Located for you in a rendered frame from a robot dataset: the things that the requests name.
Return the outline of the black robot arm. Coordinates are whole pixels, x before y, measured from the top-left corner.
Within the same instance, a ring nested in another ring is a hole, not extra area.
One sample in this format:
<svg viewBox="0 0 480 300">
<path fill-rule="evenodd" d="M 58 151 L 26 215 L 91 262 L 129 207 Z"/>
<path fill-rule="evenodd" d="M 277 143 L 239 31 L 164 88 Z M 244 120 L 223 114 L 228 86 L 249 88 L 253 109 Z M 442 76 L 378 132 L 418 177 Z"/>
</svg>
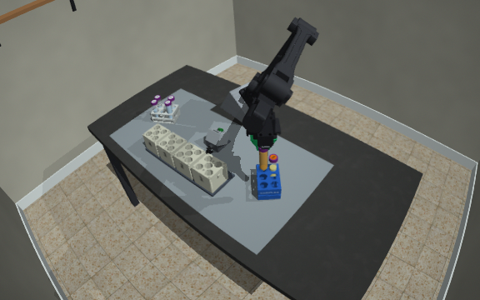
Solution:
<svg viewBox="0 0 480 300">
<path fill-rule="evenodd" d="M 283 103 L 286 104 L 293 95 L 290 89 L 294 82 L 294 70 L 298 59 L 305 44 L 312 46 L 319 35 L 315 27 L 296 17 L 287 30 L 292 34 L 267 69 L 262 73 L 257 72 L 248 86 L 239 90 L 249 107 L 242 125 L 250 133 L 257 134 L 257 145 L 261 149 L 269 149 L 273 146 L 276 126 L 273 109 L 275 105 L 281 107 Z M 268 114 L 272 116 L 268 117 Z"/>
</svg>

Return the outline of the white bucket adapter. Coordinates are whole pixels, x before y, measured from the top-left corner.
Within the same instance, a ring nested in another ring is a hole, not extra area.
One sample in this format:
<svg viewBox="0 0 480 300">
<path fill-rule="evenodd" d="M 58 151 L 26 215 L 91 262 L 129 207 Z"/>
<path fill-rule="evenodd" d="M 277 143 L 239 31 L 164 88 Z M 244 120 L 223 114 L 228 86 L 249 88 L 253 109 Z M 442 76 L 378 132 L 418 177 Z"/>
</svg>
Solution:
<svg viewBox="0 0 480 300">
<path fill-rule="evenodd" d="M 171 133 L 170 130 L 166 129 L 160 124 L 156 124 L 148 131 L 143 134 L 144 141 L 146 143 L 147 149 L 152 153 L 160 157 L 158 152 L 157 143 L 163 140 L 166 136 Z M 147 136 L 146 136 L 147 135 Z"/>
<path fill-rule="evenodd" d="M 173 161 L 173 154 L 176 153 L 187 143 L 187 140 L 172 132 L 157 144 L 157 149 L 159 151 L 161 159 L 175 168 L 176 165 Z"/>
<path fill-rule="evenodd" d="M 206 154 L 192 167 L 195 183 L 214 193 L 228 180 L 227 164 L 211 154 Z"/>
<path fill-rule="evenodd" d="M 188 142 L 172 156 L 177 170 L 191 180 L 193 180 L 194 177 L 191 167 L 205 155 L 206 152 L 204 150 Z"/>
</svg>

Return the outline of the blue sample rack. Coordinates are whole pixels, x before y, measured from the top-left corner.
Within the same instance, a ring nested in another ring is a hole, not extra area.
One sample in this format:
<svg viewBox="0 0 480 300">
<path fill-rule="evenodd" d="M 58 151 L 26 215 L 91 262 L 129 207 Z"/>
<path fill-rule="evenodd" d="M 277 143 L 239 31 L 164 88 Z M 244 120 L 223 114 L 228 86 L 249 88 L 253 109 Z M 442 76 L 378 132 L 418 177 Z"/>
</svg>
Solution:
<svg viewBox="0 0 480 300">
<path fill-rule="evenodd" d="M 270 177 L 271 174 L 277 174 L 277 176 Z M 269 164 L 268 164 L 268 168 L 265 171 L 261 170 L 259 168 L 259 164 L 257 164 L 258 200 L 281 199 L 281 191 L 282 189 L 281 189 L 281 181 L 280 181 L 278 164 L 277 164 L 277 170 L 273 172 L 269 170 Z"/>
</svg>

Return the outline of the white tube rack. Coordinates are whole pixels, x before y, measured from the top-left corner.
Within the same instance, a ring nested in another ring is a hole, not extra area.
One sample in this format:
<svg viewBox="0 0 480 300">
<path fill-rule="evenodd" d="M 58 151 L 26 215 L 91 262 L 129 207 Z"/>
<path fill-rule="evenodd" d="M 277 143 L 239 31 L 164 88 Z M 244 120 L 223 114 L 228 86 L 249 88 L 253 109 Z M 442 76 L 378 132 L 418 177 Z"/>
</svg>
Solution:
<svg viewBox="0 0 480 300">
<path fill-rule="evenodd" d="M 175 122 L 178 120 L 180 116 L 180 108 L 179 105 L 176 105 L 176 107 L 172 110 L 172 113 L 167 113 L 167 109 L 164 108 L 165 104 L 162 104 L 162 107 L 159 108 L 159 112 L 154 112 L 152 110 L 151 116 L 152 116 L 152 121 L 154 123 L 168 123 L 168 124 L 175 124 Z M 161 112 L 163 110 L 163 112 Z M 160 115 L 160 117 L 155 117 L 155 114 Z M 164 116 L 166 115 L 166 116 Z M 168 115 L 172 116 L 172 118 L 168 118 Z M 166 121 L 164 121 L 166 120 Z"/>
</svg>

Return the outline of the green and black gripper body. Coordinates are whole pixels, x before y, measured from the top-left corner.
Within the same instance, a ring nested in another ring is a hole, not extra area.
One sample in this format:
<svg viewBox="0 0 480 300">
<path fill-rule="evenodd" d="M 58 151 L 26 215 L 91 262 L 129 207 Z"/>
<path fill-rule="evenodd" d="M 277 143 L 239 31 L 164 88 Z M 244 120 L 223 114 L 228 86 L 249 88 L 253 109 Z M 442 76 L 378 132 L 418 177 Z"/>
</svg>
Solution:
<svg viewBox="0 0 480 300">
<path fill-rule="evenodd" d="M 272 115 L 273 115 L 273 113 L 270 114 L 269 117 L 271 117 Z M 274 133 L 274 139 L 277 138 L 277 134 L 278 134 L 278 133 L 279 133 L 279 135 L 281 135 L 281 128 L 280 128 L 279 118 L 276 118 L 276 126 L 275 126 L 275 128 L 276 128 L 276 131 L 275 131 L 275 133 Z M 252 133 L 252 132 L 249 132 L 249 131 L 247 131 L 247 130 L 246 130 L 246 133 L 247 133 L 247 136 L 248 136 L 248 135 L 253 135 L 253 139 L 255 139 L 255 140 L 258 139 L 258 135 L 257 135 L 256 133 Z"/>
</svg>

